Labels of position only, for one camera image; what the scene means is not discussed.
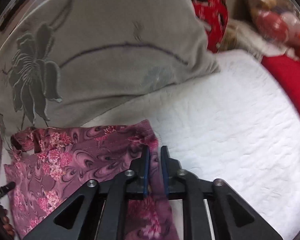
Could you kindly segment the person's left hand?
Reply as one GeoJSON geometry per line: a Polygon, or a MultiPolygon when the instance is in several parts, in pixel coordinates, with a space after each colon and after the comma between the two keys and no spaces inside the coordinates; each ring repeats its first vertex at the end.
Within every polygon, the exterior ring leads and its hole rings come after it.
{"type": "Polygon", "coordinates": [[[3,228],[7,232],[7,234],[14,239],[15,232],[13,226],[10,224],[10,219],[8,218],[8,210],[6,210],[2,205],[0,205],[0,219],[3,223],[3,228]]]}

